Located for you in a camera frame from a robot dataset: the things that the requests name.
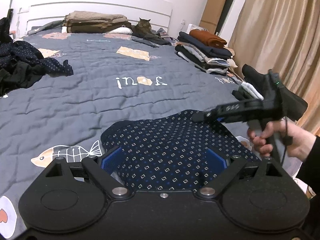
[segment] hand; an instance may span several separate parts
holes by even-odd
[[[249,139],[261,157],[270,156],[273,146],[266,144],[266,138],[273,135],[274,132],[280,132],[282,137],[285,136],[286,125],[284,120],[268,122],[260,136],[256,136],[254,131],[248,129]],[[288,135],[293,137],[292,145],[287,146],[288,156],[305,161],[316,141],[316,136],[290,121],[288,121]]]

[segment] headboard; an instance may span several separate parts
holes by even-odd
[[[62,20],[73,11],[123,14],[132,24],[139,18],[151,19],[154,30],[169,27],[172,3],[165,0],[28,0],[18,11],[17,36],[26,35],[33,26]]]

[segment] orange folded garment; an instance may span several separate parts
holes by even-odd
[[[224,39],[207,31],[194,29],[190,31],[189,35],[194,37],[198,41],[201,41],[204,45],[210,47],[223,49],[224,45],[227,44],[227,42]]]

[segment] curtain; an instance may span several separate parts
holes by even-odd
[[[229,47],[241,66],[272,69],[284,85],[308,102],[298,121],[320,135],[320,0],[246,0]]]

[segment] metal screw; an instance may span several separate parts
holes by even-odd
[[[169,194],[168,193],[160,193],[160,197],[167,198],[167,197],[169,197]]]
[[[212,196],[216,191],[211,187],[203,187],[200,189],[200,193],[205,196]]]
[[[112,190],[112,193],[118,196],[127,194],[128,190],[125,187],[116,187]]]

